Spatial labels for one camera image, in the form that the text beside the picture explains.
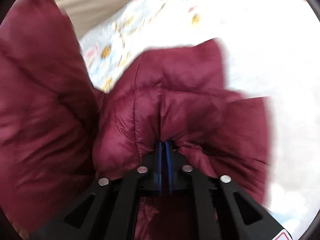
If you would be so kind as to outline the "maroon puffer jacket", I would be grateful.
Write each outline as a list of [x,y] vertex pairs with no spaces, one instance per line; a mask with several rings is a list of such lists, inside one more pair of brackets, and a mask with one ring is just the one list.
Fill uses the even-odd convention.
[[109,93],[88,77],[69,17],[22,0],[1,24],[1,208],[34,232],[91,185],[137,168],[172,140],[210,177],[258,203],[270,157],[263,98],[224,88],[219,45],[149,50]]

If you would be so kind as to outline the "white floral bed blanket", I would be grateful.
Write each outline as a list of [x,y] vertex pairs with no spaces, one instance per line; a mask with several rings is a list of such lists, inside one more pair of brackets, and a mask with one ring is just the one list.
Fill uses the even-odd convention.
[[265,205],[299,239],[319,211],[319,20],[306,0],[131,0],[80,44],[93,84],[109,91],[142,51],[212,38],[227,88],[268,97]]

